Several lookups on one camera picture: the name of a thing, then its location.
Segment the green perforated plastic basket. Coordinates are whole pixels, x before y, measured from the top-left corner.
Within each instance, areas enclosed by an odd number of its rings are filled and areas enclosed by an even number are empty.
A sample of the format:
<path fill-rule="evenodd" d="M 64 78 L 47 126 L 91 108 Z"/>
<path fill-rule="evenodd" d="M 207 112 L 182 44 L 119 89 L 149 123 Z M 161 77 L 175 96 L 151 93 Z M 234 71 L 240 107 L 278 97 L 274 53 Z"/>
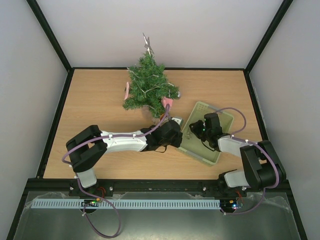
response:
<path fill-rule="evenodd" d="M 220 137 L 229 133 L 233 121 L 232 114 L 198 101 L 181 130 L 182 142 L 177 150 L 207 165 L 215 165 L 221 153 L 214 134 Z"/>

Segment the pink felt bow ornament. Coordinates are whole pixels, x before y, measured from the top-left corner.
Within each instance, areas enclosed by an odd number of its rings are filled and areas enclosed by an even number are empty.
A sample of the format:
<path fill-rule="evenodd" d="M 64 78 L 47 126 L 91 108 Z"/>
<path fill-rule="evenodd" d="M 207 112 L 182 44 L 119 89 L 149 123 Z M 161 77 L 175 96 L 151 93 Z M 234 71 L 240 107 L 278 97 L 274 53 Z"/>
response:
<path fill-rule="evenodd" d="M 173 99 L 172 98 L 163 97 L 162 100 L 161 100 L 161 103 L 162 103 L 164 108 L 166 108 L 167 105 L 169 105 L 169 108 L 171 108 L 172 105 L 173 105 Z"/>

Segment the silver star ornament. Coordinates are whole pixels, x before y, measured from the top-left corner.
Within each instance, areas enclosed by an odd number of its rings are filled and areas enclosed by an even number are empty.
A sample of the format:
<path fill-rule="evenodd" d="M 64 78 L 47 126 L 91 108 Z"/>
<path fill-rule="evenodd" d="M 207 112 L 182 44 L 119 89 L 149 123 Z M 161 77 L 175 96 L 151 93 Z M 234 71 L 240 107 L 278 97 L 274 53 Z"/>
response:
<path fill-rule="evenodd" d="M 148 53 L 150 56 L 153 56 L 155 53 L 151 47 L 150 38 L 146 36 L 144 33 L 142 35 L 144 39 L 144 47 L 145 47 L 146 53 Z"/>

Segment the silver merry christmas sign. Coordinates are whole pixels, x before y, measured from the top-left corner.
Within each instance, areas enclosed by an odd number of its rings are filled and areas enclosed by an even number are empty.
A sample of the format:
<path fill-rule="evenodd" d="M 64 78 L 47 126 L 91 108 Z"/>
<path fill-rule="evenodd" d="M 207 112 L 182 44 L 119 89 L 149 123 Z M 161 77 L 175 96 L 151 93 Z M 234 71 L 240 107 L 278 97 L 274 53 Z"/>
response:
<path fill-rule="evenodd" d="M 193 135 L 193 133 L 192 132 L 186 132 L 185 134 L 184 134 L 184 137 L 187 139 L 187 140 L 191 140 L 192 139 L 192 135 Z"/>

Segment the snowman ornament brown hat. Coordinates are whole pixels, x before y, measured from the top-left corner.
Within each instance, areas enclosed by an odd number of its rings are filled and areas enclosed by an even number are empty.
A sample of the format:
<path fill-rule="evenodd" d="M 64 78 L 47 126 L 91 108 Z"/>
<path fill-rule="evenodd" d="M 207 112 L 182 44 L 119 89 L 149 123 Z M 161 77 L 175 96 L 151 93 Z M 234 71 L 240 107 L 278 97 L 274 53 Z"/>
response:
<path fill-rule="evenodd" d="M 166 122 L 166 121 L 168 120 L 168 115 L 166 115 L 165 113 L 162 114 L 162 115 L 160 116 L 160 120 L 161 120 L 163 123 Z"/>

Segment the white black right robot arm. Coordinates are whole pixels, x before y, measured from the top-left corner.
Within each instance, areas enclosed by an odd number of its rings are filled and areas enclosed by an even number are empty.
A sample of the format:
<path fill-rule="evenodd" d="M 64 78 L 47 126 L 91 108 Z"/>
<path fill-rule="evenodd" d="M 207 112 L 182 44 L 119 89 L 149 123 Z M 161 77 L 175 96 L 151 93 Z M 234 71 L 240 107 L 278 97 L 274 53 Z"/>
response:
<path fill-rule="evenodd" d="M 286 171 L 269 140 L 250 141 L 224 132 L 217 113 L 205 114 L 204 120 L 191 123 L 189 129 L 212 150 L 241 158 L 242 170 L 219 175 L 218 191 L 222 195 L 229 196 L 239 187 L 255 191 L 274 189 L 286 180 Z"/>

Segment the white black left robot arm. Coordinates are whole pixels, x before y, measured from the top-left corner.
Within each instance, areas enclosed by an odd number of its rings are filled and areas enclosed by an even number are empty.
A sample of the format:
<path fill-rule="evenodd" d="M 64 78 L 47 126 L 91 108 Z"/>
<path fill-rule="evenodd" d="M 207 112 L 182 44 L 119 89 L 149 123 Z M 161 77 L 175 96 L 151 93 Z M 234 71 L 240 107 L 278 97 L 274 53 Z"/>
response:
<path fill-rule="evenodd" d="M 83 188 L 97 183 L 94 165 L 104 155 L 113 152 L 149 152 L 182 143 L 182 119 L 170 117 L 159 126 L 152 125 L 135 132 L 107 132 L 90 125 L 66 143 L 70 165 Z"/>

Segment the black front mounting rail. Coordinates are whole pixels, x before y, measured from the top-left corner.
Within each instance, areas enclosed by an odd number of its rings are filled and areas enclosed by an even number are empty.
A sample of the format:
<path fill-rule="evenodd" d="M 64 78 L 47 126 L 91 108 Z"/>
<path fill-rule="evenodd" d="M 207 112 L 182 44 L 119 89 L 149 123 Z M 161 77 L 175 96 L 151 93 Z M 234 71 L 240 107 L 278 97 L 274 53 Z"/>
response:
<path fill-rule="evenodd" d="M 243 187 L 227 187 L 222 180 L 132 180 L 98 179 L 96 184 L 83 187 L 90 194 L 104 194 L 111 197 L 115 193 L 126 192 L 172 192 L 200 194 L 205 196 L 229 196 L 243 194 Z"/>

